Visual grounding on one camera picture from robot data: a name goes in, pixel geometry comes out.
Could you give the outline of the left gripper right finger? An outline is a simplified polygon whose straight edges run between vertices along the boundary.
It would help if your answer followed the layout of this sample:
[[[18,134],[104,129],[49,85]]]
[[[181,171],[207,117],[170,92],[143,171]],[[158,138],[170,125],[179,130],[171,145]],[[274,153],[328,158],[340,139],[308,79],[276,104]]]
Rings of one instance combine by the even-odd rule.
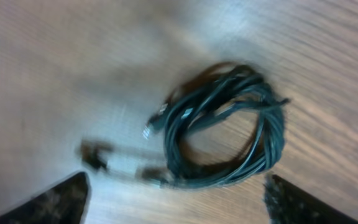
[[[266,175],[264,187],[270,224],[358,224],[276,174]]]

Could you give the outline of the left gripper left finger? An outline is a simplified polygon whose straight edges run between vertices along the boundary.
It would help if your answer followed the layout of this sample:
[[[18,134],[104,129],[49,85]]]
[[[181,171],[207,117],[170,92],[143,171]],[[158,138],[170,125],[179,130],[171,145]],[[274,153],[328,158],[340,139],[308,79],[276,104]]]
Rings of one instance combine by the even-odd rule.
[[[90,197],[86,172],[77,172],[41,194],[0,214],[8,224],[80,224]]]

